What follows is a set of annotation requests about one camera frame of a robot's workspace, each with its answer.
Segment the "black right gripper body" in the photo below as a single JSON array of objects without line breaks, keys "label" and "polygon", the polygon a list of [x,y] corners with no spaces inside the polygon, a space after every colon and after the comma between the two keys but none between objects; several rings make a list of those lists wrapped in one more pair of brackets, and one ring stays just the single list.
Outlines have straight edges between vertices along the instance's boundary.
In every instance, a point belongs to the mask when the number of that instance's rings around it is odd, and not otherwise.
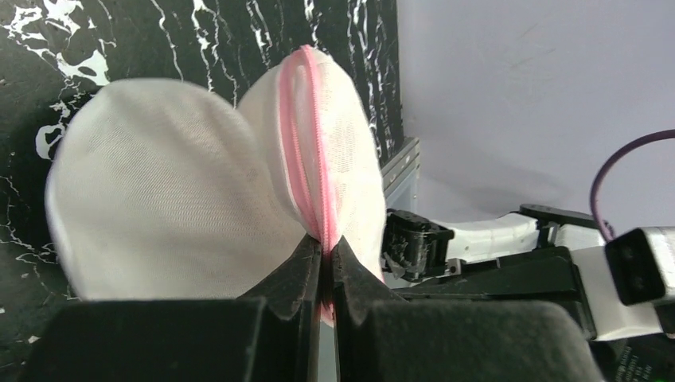
[{"label": "black right gripper body", "polygon": [[664,333],[595,341],[595,325],[579,268],[565,247],[544,248],[468,263],[451,259],[446,275],[397,287],[408,301],[545,301],[567,311],[586,338],[606,381],[672,381],[674,341]]}]

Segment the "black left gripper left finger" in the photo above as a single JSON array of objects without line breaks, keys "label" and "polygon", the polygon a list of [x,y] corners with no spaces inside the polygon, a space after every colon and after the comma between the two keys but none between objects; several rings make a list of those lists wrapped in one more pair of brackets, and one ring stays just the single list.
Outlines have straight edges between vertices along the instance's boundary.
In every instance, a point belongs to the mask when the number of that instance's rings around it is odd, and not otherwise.
[{"label": "black left gripper left finger", "polygon": [[314,381],[320,244],[236,299],[87,302],[63,309],[24,381]]}]

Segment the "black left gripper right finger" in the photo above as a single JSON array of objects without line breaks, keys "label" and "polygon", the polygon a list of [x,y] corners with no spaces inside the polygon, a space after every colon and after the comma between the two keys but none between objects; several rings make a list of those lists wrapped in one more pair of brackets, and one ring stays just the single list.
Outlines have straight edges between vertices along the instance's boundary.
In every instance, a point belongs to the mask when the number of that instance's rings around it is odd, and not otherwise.
[{"label": "black left gripper right finger", "polygon": [[600,381],[581,329],[545,301],[408,301],[333,251],[340,381]]}]

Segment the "white pink-trim laundry bag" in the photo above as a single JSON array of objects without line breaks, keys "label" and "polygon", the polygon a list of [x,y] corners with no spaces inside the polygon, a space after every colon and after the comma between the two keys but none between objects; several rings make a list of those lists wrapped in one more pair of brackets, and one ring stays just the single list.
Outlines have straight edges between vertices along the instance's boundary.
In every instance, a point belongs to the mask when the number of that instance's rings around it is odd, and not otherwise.
[{"label": "white pink-trim laundry bag", "polygon": [[308,45],[237,103],[188,82],[117,80],[73,117],[45,187],[83,300],[235,298],[304,236],[346,239],[382,279],[376,146],[351,76]]}]

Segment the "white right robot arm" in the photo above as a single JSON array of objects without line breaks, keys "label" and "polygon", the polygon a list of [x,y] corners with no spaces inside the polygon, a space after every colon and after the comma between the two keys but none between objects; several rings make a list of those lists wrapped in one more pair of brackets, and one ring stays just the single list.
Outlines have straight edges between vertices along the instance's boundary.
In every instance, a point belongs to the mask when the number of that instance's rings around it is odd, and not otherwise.
[{"label": "white right robot arm", "polygon": [[674,230],[605,240],[593,217],[522,205],[446,223],[388,211],[380,262],[407,300],[546,301],[567,311],[608,381],[674,378]]}]

